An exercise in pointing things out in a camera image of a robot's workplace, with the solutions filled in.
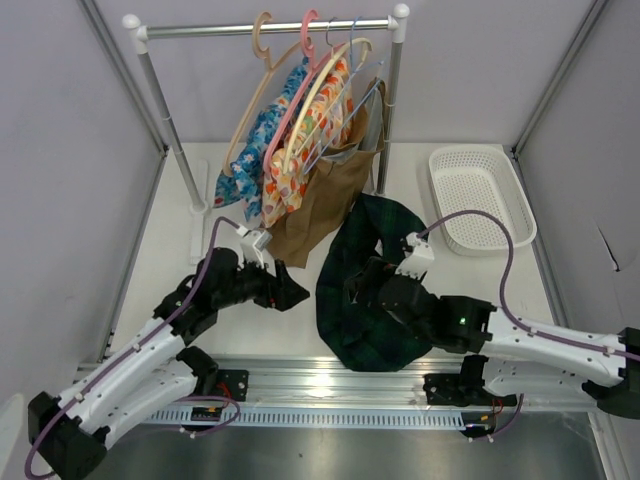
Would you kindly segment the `dark green plaid skirt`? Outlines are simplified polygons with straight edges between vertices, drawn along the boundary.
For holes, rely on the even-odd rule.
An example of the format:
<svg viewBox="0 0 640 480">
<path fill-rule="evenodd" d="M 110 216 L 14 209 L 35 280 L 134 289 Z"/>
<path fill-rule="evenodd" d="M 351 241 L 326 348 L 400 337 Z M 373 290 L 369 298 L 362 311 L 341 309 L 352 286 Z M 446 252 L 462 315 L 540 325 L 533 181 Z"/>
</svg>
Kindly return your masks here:
<svg viewBox="0 0 640 480">
<path fill-rule="evenodd" d="M 357 372 L 395 372 L 432 350 L 378 306 L 352 302 L 347 282 L 372 257 L 390 264 L 404 259 L 401 241 L 426 228 L 401 203 L 360 195 L 347 214 L 319 274 L 316 325 L 320 338 L 343 366 Z"/>
</svg>

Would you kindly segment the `cream hanger with metal hook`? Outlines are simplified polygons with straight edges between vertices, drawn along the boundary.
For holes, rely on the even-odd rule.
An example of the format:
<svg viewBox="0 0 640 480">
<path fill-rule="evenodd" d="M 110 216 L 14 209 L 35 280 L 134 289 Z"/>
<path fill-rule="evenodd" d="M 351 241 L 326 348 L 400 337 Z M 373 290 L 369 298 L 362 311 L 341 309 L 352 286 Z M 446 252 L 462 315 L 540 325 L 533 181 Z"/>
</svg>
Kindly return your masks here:
<svg viewBox="0 0 640 480">
<path fill-rule="evenodd" d="M 281 162 L 281 172 L 307 174 L 325 147 L 346 142 L 356 110 L 353 78 L 367 66 L 372 43 L 365 37 L 331 49 L 302 104 L 290 132 Z"/>
</svg>

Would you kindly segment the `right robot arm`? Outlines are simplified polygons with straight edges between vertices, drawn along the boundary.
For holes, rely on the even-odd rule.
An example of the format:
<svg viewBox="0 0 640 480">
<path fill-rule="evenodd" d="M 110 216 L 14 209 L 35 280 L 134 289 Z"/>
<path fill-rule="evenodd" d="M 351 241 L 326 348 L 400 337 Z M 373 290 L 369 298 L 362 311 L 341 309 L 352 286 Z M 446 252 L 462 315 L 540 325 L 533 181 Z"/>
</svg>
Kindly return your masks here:
<svg viewBox="0 0 640 480">
<path fill-rule="evenodd" d="M 596 335 L 513 319 L 503 307 L 466 296 L 438 297 L 421 275 L 403 274 L 380 258 L 349 278 L 351 302 L 379 307 L 411 337 L 454 354 L 500 354 L 557 367 L 583 380 L 586 394 L 604 412 L 639 416 L 639 331 Z"/>
</svg>

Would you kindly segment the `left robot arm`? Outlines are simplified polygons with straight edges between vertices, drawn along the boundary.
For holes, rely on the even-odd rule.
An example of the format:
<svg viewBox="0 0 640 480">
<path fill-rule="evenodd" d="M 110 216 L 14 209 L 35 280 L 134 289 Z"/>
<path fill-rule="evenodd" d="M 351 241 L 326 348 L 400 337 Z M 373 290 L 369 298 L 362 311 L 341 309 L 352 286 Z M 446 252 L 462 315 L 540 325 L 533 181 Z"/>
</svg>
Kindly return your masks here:
<svg viewBox="0 0 640 480">
<path fill-rule="evenodd" d="M 281 260 L 267 266 L 228 248 L 211 250 L 121 350 L 61 393 L 41 392 L 29 402 L 25 476 L 37 478 L 33 461 L 41 457 L 51 469 L 47 478 L 84 479 L 120 438 L 176 401 L 237 407 L 218 363 L 195 340 L 225 308 L 252 302 L 285 312 L 309 296 Z"/>
</svg>

